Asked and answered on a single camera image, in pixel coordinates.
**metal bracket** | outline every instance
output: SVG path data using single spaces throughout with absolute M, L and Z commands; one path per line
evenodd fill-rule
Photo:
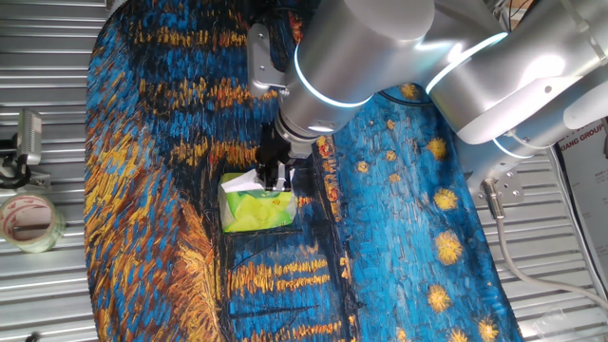
M 608 57 L 606 56 L 606 53 L 604 53 L 604 49 L 599 45 L 598 39 L 596 39 L 596 37 L 593 35 L 593 32 L 591 31 L 591 28 L 589 26 L 589 22 L 587 22 L 580 15 L 580 13 L 577 11 L 577 9 L 575 9 L 574 5 L 572 4 L 572 1 L 570 1 L 570 0 L 560 0 L 560 1 L 561 1 L 561 4 L 563 5 L 563 8 L 568 12 L 568 14 L 572 17 L 572 19 L 577 24 L 577 30 L 579 31 L 579 33 L 585 34 L 587 36 L 587 39 L 589 40 L 589 45 L 596 52 L 596 54 L 599 58 L 599 63 L 602 66 L 605 66 L 606 64 L 608 64 Z
M 501 198 L 502 204 L 515 204 L 523 202 L 523 189 L 520 183 L 520 177 L 515 170 L 507 171 L 495 180 L 494 186 L 498 190 L 498 196 Z M 476 193 L 471 194 L 475 206 L 487 206 L 485 193 L 481 185 L 477 188 Z
M 29 184 L 26 185 L 26 187 L 36 189 L 49 189 L 50 174 L 31 171 L 31 178 L 29 179 Z
M 276 185 L 273 188 L 274 191 L 292 191 L 291 171 L 292 168 L 290 166 L 286 166 L 282 162 L 278 164 L 278 177 L 276 178 Z
M 275 69 L 270 58 L 270 33 L 262 24 L 254 24 L 247 33 L 249 91 L 261 97 L 271 86 L 286 88 L 285 74 Z

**white cable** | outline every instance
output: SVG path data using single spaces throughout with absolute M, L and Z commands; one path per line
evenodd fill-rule
M 513 138 L 514 141 L 516 141 L 516 142 L 524 145 L 525 147 L 532 148 L 532 149 L 543 150 L 543 149 L 547 149 L 549 147 L 553 147 L 553 145 L 554 145 L 554 143 L 552 143 L 552 144 L 550 144 L 548 146 L 545 146 L 545 147 L 539 147 L 539 146 L 535 146 L 535 145 L 533 145 L 531 143 L 527 143 L 524 140 L 520 139 L 520 137 L 517 136 L 515 128 L 509 129 L 508 131 L 506 131 L 506 133 L 504 133 L 504 135 L 506 137 Z
M 550 144 L 550 145 L 548 145 L 548 146 L 545 146 L 545 147 L 538 147 L 538 146 L 535 146 L 535 145 L 533 145 L 533 144 L 530 144 L 530 143 L 527 143 L 527 142 L 523 141 L 522 139 L 520 139 L 520 137 L 516 136 L 515 134 L 514 134 L 514 135 L 513 135 L 511 138 L 513 138 L 513 139 L 514 139 L 516 142 L 518 142 L 518 143 L 520 143 L 520 144 L 524 145 L 525 147 L 532 148 L 532 149 L 539 149 L 539 150 L 542 150 L 542 149 L 547 149 L 547 148 L 550 148 L 550 147 L 552 147 L 552 146 L 554 145 L 554 144 L 552 143 L 552 144 Z
M 509 266 L 509 269 L 511 269 L 511 272 L 513 272 L 513 274 L 515 276 L 517 276 L 519 279 L 533 284 L 533 285 L 538 285 L 538 286 L 544 286 L 544 287 L 548 287 L 548 288 L 552 288 L 552 289 L 556 289 L 556 290 L 564 290 L 564 291 L 568 291 L 568 292 L 572 292 L 575 294 L 579 294 L 579 295 L 584 295 L 587 298 L 595 301 L 596 303 L 598 303 L 602 308 L 604 308 L 604 310 L 608 310 L 608 302 L 603 300 L 599 295 L 597 294 L 592 294 L 578 286 L 574 286 L 574 285 L 570 285 L 570 284 L 564 284 L 564 283 L 560 283 L 557 281 L 549 281 L 549 280 L 539 280 L 536 278 L 533 278 L 529 275 L 525 275 L 522 271 L 520 271 L 520 269 L 515 265 L 515 262 L 513 262 L 513 259 L 511 258 L 511 255 L 509 254 L 509 251 L 506 247 L 506 238 L 504 236 L 504 222 L 502 218 L 497 218 L 496 219 L 496 224 L 498 226 L 498 241 L 501 244 L 501 252 L 503 253 L 503 257 L 504 257 L 504 261 L 506 261 L 506 264 Z
M 517 159 L 528 159 L 528 158 L 532 158 L 534 157 L 534 155 L 532 156 L 520 156 L 520 155 L 516 155 L 515 153 L 507 150 L 506 148 L 504 148 L 497 140 L 496 138 L 492 139 L 492 141 L 496 144 L 496 146 L 498 146 L 498 148 L 501 149 L 501 151 L 503 151 L 505 154 L 513 157 L 513 158 L 517 158 Z

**led light ring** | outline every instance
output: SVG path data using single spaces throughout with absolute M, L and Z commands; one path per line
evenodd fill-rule
M 314 96 L 316 96 L 319 100 L 323 101 L 324 103 L 328 104 L 328 105 L 334 105 L 337 107 L 343 107 L 343 108 L 355 108 L 358 107 L 360 105 L 364 105 L 367 101 L 371 100 L 371 97 L 373 96 L 373 94 L 371 96 L 369 96 L 369 98 L 365 101 L 362 101 L 360 103 L 356 103 L 356 104 L 349 104 L 349 103 L 341 103 L 338 102 L 336 100 L 332 100 L 329 97 L 321 94 L 318 90 L 316 90 L 313 85 L 311 85 L 308 80 L 306 80 L 306 77 L 304 77 L 304 74 L 302 73 L 302 70 L 300 69 L 300 63 L 297 61 L 297 49 L 299 48 L 299 46 L 295 47 L 295 52 L 294 52 L 294 67 L 295 67 L 295 72 L 297 72 L 297 76 L 300 78 L 300 81 L 302 81 L 302 84 L 309 89 L 310 92 L 312 92 L 312 94 Z
M 308 126 L 308 129 L 311 129 L 315 132 L 319 132 L 319 133 L 332 133 L 333 132 L 333 128 L 328 128 L 325 126 L 321 126 L 321 125 L 310 125 Z
M 476 45 L 475 47 L 472 47 L 472 48 L 468 49 L 467 51 L 461 53 L 458 57 L 456 57 L 456 59 L 454 59 L 454 61 L 452 61 L 452 63 L 450 63 L 446 67 L 444 67 L 444 69 L 441 70 L 428 83 L 428 85 L 427 85 L 427 94 L 430 94 L 430 91 L 435 86 L 437 86 L 437 84 L 439 83 L 439 81 L 441 81 L 444 77 L 446 77 L 450 71 L 452 71 L 457 66 L 459 66 L 460 64 L 462 64 L 464 61 L 466 61 L 468 58 L 470 58 L 475 53 L 483 50 L 486 47 L 491 46 L 492 44 L 500 42 L 507 35 L 508 35 L 507 32 L 501 32 L 501 33 L 495 34 L 495 35 L 493 35 L 493 36 L 485 39 L 484 41 L 482 41 L 480 44 Z
M 501 144 L 498 143 L 498 141 L 496 140 L 496 138 L 492 139 L 492 141 L 494 141 L 494 143 L 498 146 L 498 148 L 500 148 L 504 153 L 506 153 L 507 155 L 513 157 L 513 158 L 517 158 L 517 159 L 528 159 L 528 158 L 532 158 L 534 156 L 528 156 L 528 157 L 523 157 L 520 155 L 516 155 L 515 153 L 507 150 L 506 148 L 504 148 Z

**corrugated metal surface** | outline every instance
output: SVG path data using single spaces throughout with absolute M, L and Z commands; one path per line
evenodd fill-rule
M 33 331 L 45 342 L 97 339 L 83 246 L 85 98 L 89 53 L 105 17 L 103 0 L 0 0 L 0 138 L 15 132 L 22 106 L 44 115 L 36 170 L 52 175 L 47 195 L 67 219 L 66 237 L 41 255 L 0 239 L 0 341 L 23 341 Z M 550 160 L 536 157 L 519 171 L 526 201 L 506 210 L 513 257 L 531 275 L 592 287 Z M 0 202 L 9 195 L 0 193 Z M 605 315 L 589 300 L 526 285 L 508 272 L 486 209 L 480 218 L 526 338 L 536 338 L 534 321 L 553 305 L 576 329 L 556 341 L 608 333 Z
M 0 0 L 0 139 L 23 106 L 43 114 L 47 193 L 66 215 L 51 252 L 28 255 L 0 240 L 0 341 L 94 341 L 83 244 L 86 70 L 104 24 L 104 0 Z M 0 193 L 0 202 L 10 193 Z
M 517 168 L 525 201 L 505 206 L 509 251 L 516 264 L 531 276 L 594 291 L 598 279 L 588 268 L 588 255 L 581 248 L 580 235 L 573 225 L 552 160 L 551 155 L 542 154 Z M 556 336 L 551 341 L 603 342 L 603 336 L 608 333 L 605 312 L 578 294 L 528 285 L 516 278 L 504 263 L 496 223 L 489 210 L 478 208 L 478 212 L 503 288 L 525 339 L 538 340 L 534 323 L 557 307 L 566 315 L 564 327 L 567 324 L 574 331 Z

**black cable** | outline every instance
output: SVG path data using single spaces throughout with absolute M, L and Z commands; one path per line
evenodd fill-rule
M 18 189 L 20 187 L 26 186 L 31 180 L 31 170 L 29 166 L 27 166 L 28 155 L 23 154 L 17 158 L 17 172 L 15 173 L 15 177 L 6 178 L 4 176 L 1 177 L 3 182 L 0 182 L 0 189 Z
M 513 6 L 513 0 L 509 1 L 509 32 L 513 30 L 513 27 L 511 26 L 511 9 Z
M 509 23 L 510 23 L 511 18 L 512 18 L 512 17 L 514 17 L 514 16 L 516 16 L 516 15 L 517 15 L 517 13 L 519 13 L 519 12 L 520 12 L 520 10 L 522 10 L 522 8 L 525 6 L 525 4 L 527 4 L 527 3 L 529 3 L 529 2 L 530 2 L 530 0 L 525 0 L 525 1 L 522 3 L 522 5 L 521 5 L 521 6 L 519 6 L 519 7 L 517 8 L 517 10 L 515 11 L 515 13 L 513 13 L 513 15 L 509 15 Z
M 511 0 L 511 2 L 509 3 L 509 32 L 513 30 L 513 28 L 511 27 L 511 19 L 512 19 L 514 16 L 516 16 L 516 15 L 517 15 L 517 13 L 519 13 L 519 12 L 520 12 L 520 10 L 522 10 L 522 9 L 523 9 L 523 7 L 525 6 L 525 4 L 527 4 L 527 3 L 529 3 L 529 2 L 530 2 L 530 0 L 525 0 L 525 1 L 524 1 L 524 2 L 523 2 L 523 3 L 522 3 L 522 4 L 521 4 L 521 5 L 520 5 L 520 6 L 517 8 L 517 10 L 515 11 L 515 13 L 511 14 L 511 10 L 513 10 L 513 9 L 511 8 L 511 5 L 513 5 L 513 0 Z
M 415 102 L 411 102 L 411 101 L 405 101 L 405 100 L 401 100 L 401 99 L 397 99 L 393 96 L 390 96 L 386 91 L 382 90 L 382 91 L 378 91 L 378 94 L 380 94 L 380 96 L 382 96 L 383 98 L 394 102 L 398 105 L 407 105 L 407 106 L 431 106 L 431 105 L 435 105 L 433 102 L 427 102 L 427 103 L 415 103 Z
M 528 8 L 525 10 L 525 13 L 522 16 L 522 20 L 520 20 L 520 22 L 523 21 L 523 19 L 525 19 L 525 17 L 527 17 L 533 10 L 534 8 L 540 3 L 541 0 L 533 0 L 532 3 L 530 4 L 530 6 L 528 6 Z

